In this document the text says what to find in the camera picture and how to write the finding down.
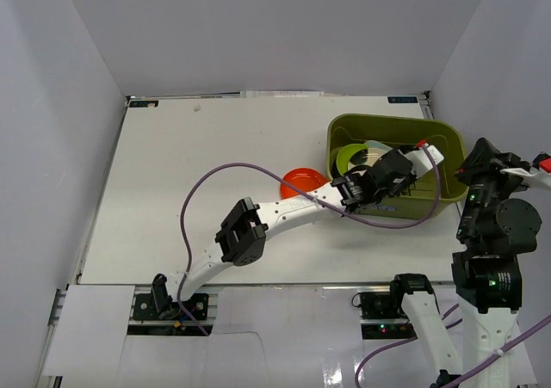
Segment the cream plate with black patch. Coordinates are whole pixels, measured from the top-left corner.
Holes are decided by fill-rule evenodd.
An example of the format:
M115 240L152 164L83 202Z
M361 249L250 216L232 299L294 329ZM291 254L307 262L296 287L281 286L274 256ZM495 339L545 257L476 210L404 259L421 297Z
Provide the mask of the cream plate with black patch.
M389 152L389 147L368 146L352 154L348 163L347 170L353 170L357 167L372 167L382 156Z

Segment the light blue rectangular dish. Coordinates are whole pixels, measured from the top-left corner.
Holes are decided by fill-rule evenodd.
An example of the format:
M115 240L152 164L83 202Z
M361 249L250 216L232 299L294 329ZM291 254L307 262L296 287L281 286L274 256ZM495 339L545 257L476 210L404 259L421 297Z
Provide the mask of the light blue rectangular dish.
M380 154L385 154L393 149L391 146L376 140L367 140L364 144L368 151L378 151Z

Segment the lime green round plate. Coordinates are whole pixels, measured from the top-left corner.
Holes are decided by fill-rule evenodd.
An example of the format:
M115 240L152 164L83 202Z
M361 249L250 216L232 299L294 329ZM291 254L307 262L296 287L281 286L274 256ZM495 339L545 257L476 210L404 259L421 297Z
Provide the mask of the lime green round plate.
M349 172L349 170L347 170L347 163L350 157L352 156L353 153L364 148L366 148L365 144L348 144L339 150L337 154L337 158L335 160L338 176L344 176L347 172ZM367 166L362 166L362 167L357 167L352 171L362 174L365 172L366 169L367 169Z

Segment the orange round plate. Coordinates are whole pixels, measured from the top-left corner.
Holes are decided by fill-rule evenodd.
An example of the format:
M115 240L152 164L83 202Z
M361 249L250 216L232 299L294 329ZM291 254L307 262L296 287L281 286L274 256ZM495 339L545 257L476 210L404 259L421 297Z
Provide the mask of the orange round plate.
M296 168L290 170L284 177L285 182L304 191L311 192L324 186L328 179L315 169ZM280 196L282 199L288 199L297 196L298 193L285 183L280 184Z

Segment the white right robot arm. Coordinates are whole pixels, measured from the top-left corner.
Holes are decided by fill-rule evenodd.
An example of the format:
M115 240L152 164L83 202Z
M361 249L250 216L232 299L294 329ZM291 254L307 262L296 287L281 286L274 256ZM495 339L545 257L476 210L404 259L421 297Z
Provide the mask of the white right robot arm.
M465 249L452 255L452 277L462 319L462 351L456 351L436 306L434 290L421 274L398 274L388 305L410 320L436 377L435 387L508 387L507 355L522 306L518 256L536 250L542 227L538 211L513 193L549 188L550 157L529 163L480 138L455 172L468 187L456 233Z

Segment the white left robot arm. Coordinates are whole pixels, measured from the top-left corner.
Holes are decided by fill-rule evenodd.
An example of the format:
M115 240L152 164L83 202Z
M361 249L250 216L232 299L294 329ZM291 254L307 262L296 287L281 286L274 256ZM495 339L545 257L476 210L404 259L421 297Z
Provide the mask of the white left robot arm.
M185 300L218 274L258 261L275 236L335 216L359 219L364 207L402 194L420 175L415 155L393 149L373 165L356 166L311 192L274 202L239 200L206 248L198 254L188 251L183 271L154 277L152 308L161 318L172 318Z

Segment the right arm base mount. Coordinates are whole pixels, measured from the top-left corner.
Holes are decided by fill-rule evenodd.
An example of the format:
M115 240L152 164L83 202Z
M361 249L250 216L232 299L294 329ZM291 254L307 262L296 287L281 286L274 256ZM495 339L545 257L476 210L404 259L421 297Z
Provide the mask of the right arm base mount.
M389 292L356 293L351 304L360 312L364 341L405 340L416 336L409 318L394 305Z

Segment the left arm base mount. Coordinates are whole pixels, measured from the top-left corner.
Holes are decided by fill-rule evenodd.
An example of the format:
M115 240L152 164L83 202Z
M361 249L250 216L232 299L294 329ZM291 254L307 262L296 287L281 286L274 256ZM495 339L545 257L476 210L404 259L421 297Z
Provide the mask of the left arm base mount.
M201 323L207 336L213 328L212 324L207 324L209 302L207 293L196 293L183 302L185 308ZM176 302L170 302L165 311L158 313L150 293L135 295L127 333L130 336L205 336Z

